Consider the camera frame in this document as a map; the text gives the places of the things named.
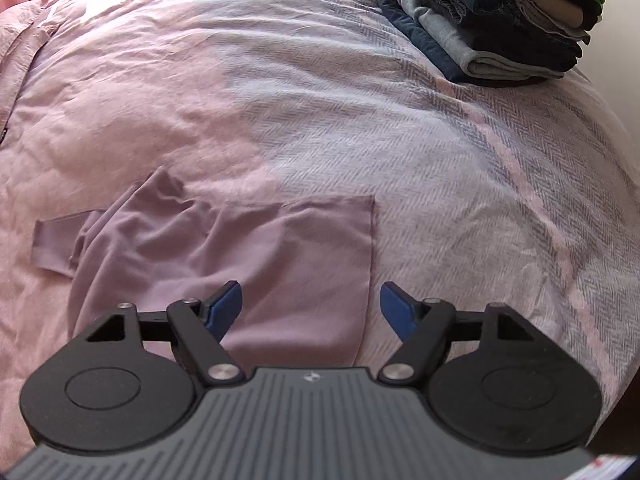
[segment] bed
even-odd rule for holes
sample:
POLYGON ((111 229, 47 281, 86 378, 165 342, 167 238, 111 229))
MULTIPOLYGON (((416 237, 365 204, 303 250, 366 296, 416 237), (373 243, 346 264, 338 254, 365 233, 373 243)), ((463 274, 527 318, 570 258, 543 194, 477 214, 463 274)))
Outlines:
MULTIPOLYGON (((159 166, 208 200, 374 194, 374 291, 509 303, 597 378, 601 420, 636 373, 640 155, 579 70, 451 84, 376 0, 55 0, 0 25, 0 470, 32 446, 21 384, 78 330, 36 220, 159 166)), ((372 293, 355 364, 398 345, 372 293)))

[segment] logo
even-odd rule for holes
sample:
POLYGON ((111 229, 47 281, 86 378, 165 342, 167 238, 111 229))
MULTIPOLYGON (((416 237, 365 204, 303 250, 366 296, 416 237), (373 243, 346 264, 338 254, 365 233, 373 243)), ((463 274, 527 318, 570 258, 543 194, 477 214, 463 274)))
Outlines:
POLYGON ((317 374, 316 372, 309 372, 304 374, 302 378, 308 383, 317 383, 320 379, 322 379, 322 375, 317 374))

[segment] dark floor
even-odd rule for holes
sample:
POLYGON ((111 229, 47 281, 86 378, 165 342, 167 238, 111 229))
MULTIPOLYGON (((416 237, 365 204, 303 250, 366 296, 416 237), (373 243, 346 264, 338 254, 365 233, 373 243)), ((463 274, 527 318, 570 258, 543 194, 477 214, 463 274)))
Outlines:
POLYGON ((595 454, 640 455, 640 372, 593 437, 589 449, 595 454))

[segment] silver bolt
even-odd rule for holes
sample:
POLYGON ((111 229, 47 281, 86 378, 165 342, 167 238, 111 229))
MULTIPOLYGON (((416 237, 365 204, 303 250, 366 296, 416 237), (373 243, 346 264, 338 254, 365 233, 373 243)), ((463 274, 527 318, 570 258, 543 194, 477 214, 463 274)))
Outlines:
POLYGON ((404 363, 393 363, 382 368, 382 374, 392 381, 404 381, 414 376, 414 368, 404 363))
POLYGON ((209 377, 217 381, 229 381, 238 377, 240 368, 231 363, 221 363, 209 368, 209 377))

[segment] wall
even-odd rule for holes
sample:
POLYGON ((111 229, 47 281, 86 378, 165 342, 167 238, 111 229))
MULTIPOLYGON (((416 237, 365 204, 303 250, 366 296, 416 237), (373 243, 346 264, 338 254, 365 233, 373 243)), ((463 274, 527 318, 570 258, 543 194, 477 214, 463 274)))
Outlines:
POLYGON ((640 139, 640 0, 606 0, 578 68, 640 139))

